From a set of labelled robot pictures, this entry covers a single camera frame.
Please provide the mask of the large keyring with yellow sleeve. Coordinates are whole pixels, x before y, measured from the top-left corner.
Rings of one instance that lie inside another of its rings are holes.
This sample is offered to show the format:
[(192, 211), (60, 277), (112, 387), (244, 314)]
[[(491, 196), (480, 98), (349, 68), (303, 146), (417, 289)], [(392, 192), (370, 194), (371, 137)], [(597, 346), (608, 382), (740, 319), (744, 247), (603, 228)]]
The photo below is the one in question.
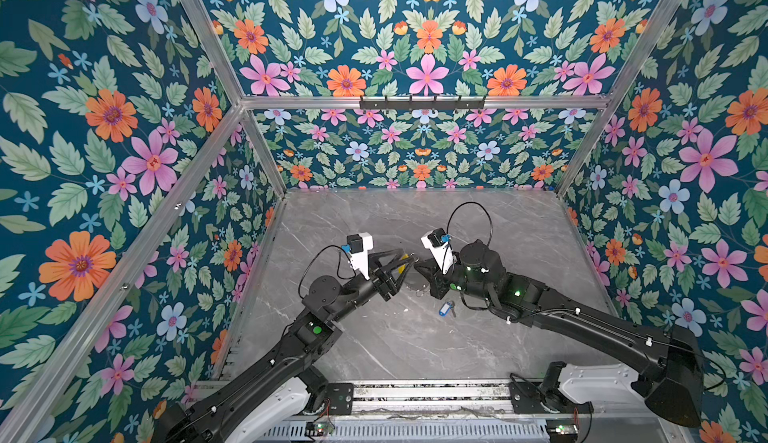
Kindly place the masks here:
[(399, 266), (407, 266), (412, 265), (419, 261), (419, 257), (413, 254), (404, 254), (399, 260), (398, 265)]

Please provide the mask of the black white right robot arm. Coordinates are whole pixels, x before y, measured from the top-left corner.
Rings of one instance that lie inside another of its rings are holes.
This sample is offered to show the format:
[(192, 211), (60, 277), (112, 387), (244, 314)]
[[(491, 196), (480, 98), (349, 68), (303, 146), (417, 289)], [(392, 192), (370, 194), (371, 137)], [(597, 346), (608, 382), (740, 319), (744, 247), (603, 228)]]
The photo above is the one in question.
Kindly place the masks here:
[(500, 255), (476, 240), (460, 251), (448, 235), (422, 236), (431, 258), (416, 265), (430, 293), (450, 291), (481, 300), (479, 311), (576, 340), (625, 364), (636, 374), (631, 392), (657, 416), (679, 426), (701, 423), (704, 356), (687, 328), (663, 330), (604, 313), (531, 277), (509, 272)]

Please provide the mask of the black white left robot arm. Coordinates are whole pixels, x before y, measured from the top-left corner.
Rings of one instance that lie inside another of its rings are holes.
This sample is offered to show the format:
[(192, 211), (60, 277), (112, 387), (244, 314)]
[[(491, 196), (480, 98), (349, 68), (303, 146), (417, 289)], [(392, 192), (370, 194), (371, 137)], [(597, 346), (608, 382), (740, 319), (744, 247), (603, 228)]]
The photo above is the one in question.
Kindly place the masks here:
[(210, 396), (168, 407), (151, 440), (254, 442), (293, 415), (317, 411), (328, 380), (314, 364), (342, 336), (339, 322), (376, 296), (397, 295), (417, 261), (402, 250), (375, 252), (367, 257), (368, 275), (316, 278), (301, 299), (303, 310), (272, 349)]

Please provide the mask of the blue-capped key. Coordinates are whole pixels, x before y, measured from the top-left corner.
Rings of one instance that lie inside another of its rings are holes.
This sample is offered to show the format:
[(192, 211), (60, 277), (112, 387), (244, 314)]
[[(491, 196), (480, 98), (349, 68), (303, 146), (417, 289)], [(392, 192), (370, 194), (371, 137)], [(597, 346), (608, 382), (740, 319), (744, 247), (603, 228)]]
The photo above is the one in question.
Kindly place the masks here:
[(438, 311), (439, 315), (441, 317), (447, 317), (447, 316), (456, 316), (455, 312), (455, 302), (452, 300), (446, 301), (442, 304)]

